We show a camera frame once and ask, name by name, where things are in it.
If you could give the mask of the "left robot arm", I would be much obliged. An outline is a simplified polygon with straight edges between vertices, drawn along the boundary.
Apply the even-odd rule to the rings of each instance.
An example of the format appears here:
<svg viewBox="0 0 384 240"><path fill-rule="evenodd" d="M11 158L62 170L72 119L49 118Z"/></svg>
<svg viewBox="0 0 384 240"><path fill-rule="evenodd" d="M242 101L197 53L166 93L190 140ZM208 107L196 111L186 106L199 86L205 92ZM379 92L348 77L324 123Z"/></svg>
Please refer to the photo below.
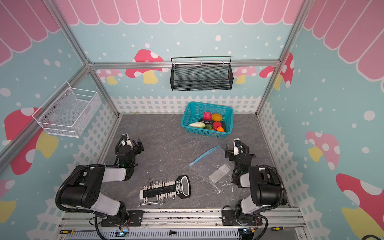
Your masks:
<svg viewBox="0 0 384 240"><path fill-rule="evenodd" d="M131 179L136 155L144 151L141 140L131 140L122 135L115 146L113 165L78 165L64 180L56 193L56 206L71 213L90 213L116 226L126 225L130 215L125 203L101 193L103 183L124 182Z"/></svg>

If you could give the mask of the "clear zip top bag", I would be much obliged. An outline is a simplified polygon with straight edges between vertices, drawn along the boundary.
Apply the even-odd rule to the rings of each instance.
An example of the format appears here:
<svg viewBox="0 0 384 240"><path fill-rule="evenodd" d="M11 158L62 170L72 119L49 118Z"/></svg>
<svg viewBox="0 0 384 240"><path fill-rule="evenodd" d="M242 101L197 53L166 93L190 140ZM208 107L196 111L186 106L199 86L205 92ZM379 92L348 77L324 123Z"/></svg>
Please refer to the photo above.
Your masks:
<svg viewBox="0 0 384 240"><path fill-rule="evenodd" d="M234 165L225 157L225 151L214 147L192 163L189 167L215 190L216 194L229 203L239 199L241 191L232 183Z"/></svg>

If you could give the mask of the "red toy pepper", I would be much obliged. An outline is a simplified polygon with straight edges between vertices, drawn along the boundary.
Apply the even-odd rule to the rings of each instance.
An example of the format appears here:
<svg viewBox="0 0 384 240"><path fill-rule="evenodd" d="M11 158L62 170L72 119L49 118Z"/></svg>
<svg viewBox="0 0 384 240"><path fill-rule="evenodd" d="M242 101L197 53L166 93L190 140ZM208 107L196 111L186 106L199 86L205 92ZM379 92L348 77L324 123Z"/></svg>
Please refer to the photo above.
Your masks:
<svg viewBox="0 0 384 240"><path fill-rule="evenodd" d="M216 131L219 127L221 127L221 123L220 122L214 122L213 123L213 129Z"/></svg>

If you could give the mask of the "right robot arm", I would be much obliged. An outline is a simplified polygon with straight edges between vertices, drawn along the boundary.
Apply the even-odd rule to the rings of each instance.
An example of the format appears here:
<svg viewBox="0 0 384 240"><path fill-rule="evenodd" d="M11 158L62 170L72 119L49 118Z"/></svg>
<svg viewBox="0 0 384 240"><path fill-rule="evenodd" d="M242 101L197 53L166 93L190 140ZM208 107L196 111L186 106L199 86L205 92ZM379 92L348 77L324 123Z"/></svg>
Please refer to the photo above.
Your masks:
<svg viewBox="0 0 384 240"><path fill-rule="evenodd" d="M256 226L263 224L261 213L286 205L287 193L283 179L275 167L252 166L256 155L240 139L234 139L234 149L225 149L225 157L234 162L232 183L250 189L250 195L239 200L233 210L222 209L224 226Z"/></svg>

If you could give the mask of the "teal plastic basket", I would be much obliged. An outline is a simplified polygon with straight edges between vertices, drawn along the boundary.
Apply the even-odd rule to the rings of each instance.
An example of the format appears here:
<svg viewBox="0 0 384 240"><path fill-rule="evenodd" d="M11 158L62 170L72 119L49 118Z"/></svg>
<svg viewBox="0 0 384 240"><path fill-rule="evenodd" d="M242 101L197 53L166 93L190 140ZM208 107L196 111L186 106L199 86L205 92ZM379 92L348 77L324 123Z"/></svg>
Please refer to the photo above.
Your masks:
<svg viewBox="0 0 384 240"><path fill-rule="evenodd" d="M197 123L203 118L203 113L210 112L211 114L219 114L223 117L224 132L207 130L204 128L195 128L189 126L190 124ZM199 102L188 103L184 115L182 117L181 126L186 129L188 133L204 135L215 138L225 138L232 132L234 122L234 110L231 107L213 105Z"/></svg>

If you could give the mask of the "pink toy fruit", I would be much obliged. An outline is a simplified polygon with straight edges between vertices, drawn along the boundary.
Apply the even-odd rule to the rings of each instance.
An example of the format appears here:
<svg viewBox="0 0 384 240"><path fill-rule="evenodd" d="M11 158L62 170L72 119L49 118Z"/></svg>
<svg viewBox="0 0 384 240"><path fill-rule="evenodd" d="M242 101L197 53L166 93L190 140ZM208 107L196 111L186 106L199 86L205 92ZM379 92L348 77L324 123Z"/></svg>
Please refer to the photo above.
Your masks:
<svg viewBox="0 0 384 240"><path fill-rule="evenodd" d="M211 113L210 112L203 113L203 119L204 120L211 120L212 119Z"/></svg>

